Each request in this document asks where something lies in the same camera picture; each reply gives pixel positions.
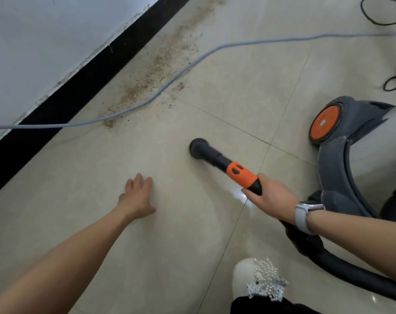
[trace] black baseboard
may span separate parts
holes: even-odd
[[[69,122],[189,0],[159,0],[21,124]],[[0,140],[0,190],[60,129],[12,130]]]

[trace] gray cable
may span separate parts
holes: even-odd
[[[396,36],[396,32],[387,32],[387,33],[355,33],[355,34],[339,34],[339,33],[327,33],[327,34],[320,34],[320,35],[314,35],[314,36],[304,36],[304,37],[285,37],[285,38],[271,38],[267,40],[256,40],[256,41],[245,41],[245,42],[234,42],[234,43],[227,43],[223,45],[219,45],[208,52],[204,53],[200,57],[196,58],[190,65],[182,68],[180,71],[178,71],[172,79],[170,79],[166,84],[161,86],[159,90],[153,94],[151,97],[147,98],[144,100],[142,103],[129,107],[125,110],[122,110],[120,112],[114,113],[112,115],[100,117],[97,119],[93,120],[88,120],[88,121],[82,121],[82,122],[77,122],[77,123],[61,123],[61,124],[6,124],[6,125],[0,125],[0,130],[1,129],[49,129],[49,128],[69,128],[69,127],[79,127],[79,126],[85,126],[87,124],[99,122],[99,121],[105,121],[108,119],[115,118],[117,116],[120,116],[124,113],[127,113],[129,111],[132,111],[134,109],[140,108],[144,105],[147,105],[150,103],[153,99],[155,99],[159,94],[161,94],[166,88],[168,88],[176,79],[179,78],[180,75],[182,75],[185,71],[188,69],[191,69],[198,65],[203,59],[206,57],[210,56],[211,54],[223,49],[223,48],[228,48],[228,47],[235,47],[235,46],[244,46],[244,45],[255,45],[255,44],[264,44],[264,43],[284,43],[284,42],[295,42],[295,41],[312,41],[316,40],[319,38],[358,38],[358,37],[370,37],[370,36]]]

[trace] orange wheel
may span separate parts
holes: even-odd
[[[341,105],[332,105],[323,109],[310,127],[309,138],[314,144],[319,145],[325,141],[339,123]]]

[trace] vacuum hose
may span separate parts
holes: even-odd
[[[192,140],[189,152],[193,158],[203,159],[219,168],[242,187],[257,195],[262,195],[262,186],[255,174],[223,156],[203,138]],[[306,234],[287,222],[280,222],[284,225],[287,237],[297,250],[326,272],[352,285],[396,301],[395,281],[338,258],[324,248],[320,236]]]

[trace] hand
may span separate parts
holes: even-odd
[[[119,196],[116,209],[124,212],[130,218],[143,218],[156,212],[150,205],[150,191],[153,179],[146,178],[143,183],[143,176],[138,173],[134,180],[129,179],[125,185],[125,193]]]
[[[262,186],[262,195],[242,189],[246,197],[264,213],[271,217],[295,225],[295,206],[299,203],[297,197],[280,181],[267,178],[258,174]]]

